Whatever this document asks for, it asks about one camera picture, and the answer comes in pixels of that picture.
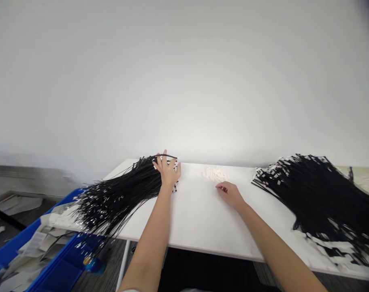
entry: white wall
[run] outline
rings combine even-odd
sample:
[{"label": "white wall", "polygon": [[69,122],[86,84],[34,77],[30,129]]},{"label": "white wall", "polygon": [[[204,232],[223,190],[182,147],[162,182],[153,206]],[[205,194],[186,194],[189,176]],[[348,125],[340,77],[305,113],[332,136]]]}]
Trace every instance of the white wall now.
[{"label": "white wall", "polygon": [[369,166],[357,2],[0,0],[0,164],[81,182],[164,148],[184,162],[301,152]]}]

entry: black wire bundle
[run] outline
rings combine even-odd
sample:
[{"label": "black wire bundle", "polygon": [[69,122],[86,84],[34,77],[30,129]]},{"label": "black wire bundle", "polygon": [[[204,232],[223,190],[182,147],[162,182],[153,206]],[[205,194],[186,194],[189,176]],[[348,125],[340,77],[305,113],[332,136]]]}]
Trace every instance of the black wire bundle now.
[{"label": "black wire bundle", "polygon": [[[159,155],[159,159],[160,156],[176,159],[165,154]],[[115,233],[125,226],[134,212],[147,200],[158,195],[161,176],[152,164],[152,161],[157,161],[157,157],[142,157],[121,176],[97,181],[79,195],[78,208],[74,214],[77,216],[76,222],[82,224],[86,235],[77,247],[90,245],[92,253],[89,256],[97,256]],[[92,234],[99,235],[99,239],[94,237],[90,240]]]},{"label": "black wire bundle", "polygon": [[336,265],[349,259],[347,267],[369,267],[369,193],[352,175],[346,178],[326,157],[297,154],[257,169],[252,183],[286,205],[296,215],[293,230]]}]

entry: gray floor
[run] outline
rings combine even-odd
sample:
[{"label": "gray floor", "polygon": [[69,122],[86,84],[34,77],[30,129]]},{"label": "gray floor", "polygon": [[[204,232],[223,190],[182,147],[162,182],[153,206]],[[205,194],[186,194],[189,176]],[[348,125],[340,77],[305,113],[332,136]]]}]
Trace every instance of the gray floor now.
[{"label": "gray floor", "polygon": [[[26,211],[21,212],[15,215],[12,215],[14,219],[21,222],[25,226],[29,226],[34,221],[36,221],[38,218],[40,218],[41,215],[46,213],[50,208],[52,208],[54,205],[56,205],[56,201],[49,200],[49,199],[43,199],[43,203],[40,207]],[[5,223],[4,221],[0,220],[0,227],[5,226],[6,229],[4,232],[0,233],[0,247],[3,246],[5,243],[7,243],[9,240],[14,238],[17,234],[20,233],[18,229],[15,229],[13,226],[10,226],[9,224]]]},{"label": "gray floor", "polygon": [[[111,253],[109,254],[109,261],[103,275],[97,276],[83,272],[79,280],[76,282],[71,292],[89,292],[89,291],[105,291],[114,292],[118,279],[118,273],[122,262],[122,254],[125,248],[124,240],[115,240],[111,246]],[[131,254],[128,256],[128,263],[130,262]],[[259,276],[261,283],[268,286],[277,286],[281,290],[279,282],[274,277],[271,269],[267,264],[254,263],[255,269]],[[362,291],[369,292],[369,281],[351,279],[346,277],[339,277],[323,273],[315,273],[317,278],[322,282],[329,292],[338,291]]]},{"label": "gray floor", "polygon": [[[25,225],[30,225],[42,214],[48,211],[56,202],[53,200],[44,199],[40,208],[22,212],[13,217],[19,220]],[[0,247],[4,245],[8,240],[16,236],[19,231],[11,226],[8,226],[4,222],[0,221],[0,226],[6,226],[6,230],[0,234]],[[79,280],[72,288],[72,292],[89,292],[89,291],[101,291],[101,292],[114,292],[117,284],[119,269],[122,262],[122,255],[125,248],[124,240],[114,240],[109,246],[106,247],[102,253],[103,259],[107,260],[107,268],[103,275],[97,276],[87,272],[83,272]],[[128,263],[131,260],[131,254],[128,256]],[[269,266],[264,263],[254,263],[257,274],[260,281],[269,286],[280,285],[276,278],[273,276]],[[327,275],[323,273],[315,273],[318,279],[324,284],[328,291],[369,291],[369,281],[351,279],[346,277],[338,277],[333,275]]]}]

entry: blue plastic bin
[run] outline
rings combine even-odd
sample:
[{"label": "blue plastic bin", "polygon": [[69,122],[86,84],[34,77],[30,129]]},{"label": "blue plastic bin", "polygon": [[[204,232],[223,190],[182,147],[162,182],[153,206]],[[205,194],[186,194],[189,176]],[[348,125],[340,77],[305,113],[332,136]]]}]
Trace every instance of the blue plastic bin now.
[{"label": "blue plastic bin", "polygon": [[[81,194],[82,189],[76,189],[54,207],[74,201],[74,197]],[[40,225],[40,219],[29,225],[15,238],[0,248],[0,269],[7,268],[14,259],[17,251],[27,243]],[[80,274],[84,270],[82,251],[90,251],[86,246],[84,249],[75,248],[76,244],[84,236],[75,235],[41,272],[32,285],[26,290],[29,292],[65,292],[70,291]]]}]

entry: person's right hand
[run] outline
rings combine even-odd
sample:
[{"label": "person's right hand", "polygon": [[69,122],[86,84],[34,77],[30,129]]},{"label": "person's right hand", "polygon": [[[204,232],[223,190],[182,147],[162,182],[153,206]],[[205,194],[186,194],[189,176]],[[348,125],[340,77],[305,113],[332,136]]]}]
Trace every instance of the person's right hand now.
[{"label": "person's right hand", "polygon": [[238,207],[245,204],[245,201],[242,198],[236,185],[224,181],[222,183],[219,183],[215,187],[217,188],[218,193],[225,200],[225,202],[232,206],[234,209],[237,210]]}]

